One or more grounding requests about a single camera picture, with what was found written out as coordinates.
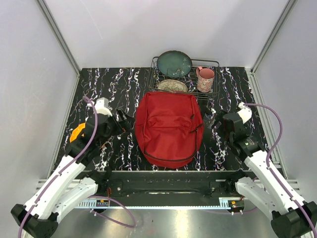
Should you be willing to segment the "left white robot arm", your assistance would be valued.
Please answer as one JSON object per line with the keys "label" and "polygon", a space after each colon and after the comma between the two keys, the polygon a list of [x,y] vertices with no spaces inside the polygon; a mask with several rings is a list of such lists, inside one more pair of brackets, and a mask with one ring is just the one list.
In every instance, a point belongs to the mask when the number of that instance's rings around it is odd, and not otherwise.
{"label": "left white robot arm", "polygon": [[130,132],[135,119],[122,110],[119,120],[102,107],[72,132],[70,143],[58,167],[44,185],[24,204],[15,204],[11,214],[19,225],[18,237],[23,232],[34,238],[50,238],[61,220],[80,202],[90,196],[102,196],[108,189],[112,167],[103,173],[88,172],[83,180],[69,192],[72,181],[101,153],[102,144],[109,138]]}

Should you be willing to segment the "red student backpack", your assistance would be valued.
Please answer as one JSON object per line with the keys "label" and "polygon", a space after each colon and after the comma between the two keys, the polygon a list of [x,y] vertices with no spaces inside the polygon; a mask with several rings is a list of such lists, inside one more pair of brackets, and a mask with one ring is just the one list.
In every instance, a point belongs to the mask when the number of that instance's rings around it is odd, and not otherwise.
{"label": "red student backpack", "polygon": [[194,159],[204,123],[195,96],[148,92],[136,110],[135,136],[147,161],[177,169]]}

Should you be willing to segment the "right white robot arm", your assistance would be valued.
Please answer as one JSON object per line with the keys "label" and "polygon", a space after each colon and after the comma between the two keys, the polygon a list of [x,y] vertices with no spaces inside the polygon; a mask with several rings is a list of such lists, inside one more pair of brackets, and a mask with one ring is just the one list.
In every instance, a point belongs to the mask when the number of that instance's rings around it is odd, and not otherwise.
{"label": "right white robot arm", "polygon": [[229,196],[241,195],[250,200],[267,216],[279,238],[316,235],[317,204],[307,202],[294,190],[261,143],[245,131],[244,124],[251,116],[249,108],[236,113],[220,111],[214,116],[213,126],[225,137],[231,152],[260,180],[262,187],[243,170],[232,173],[222,187]]}

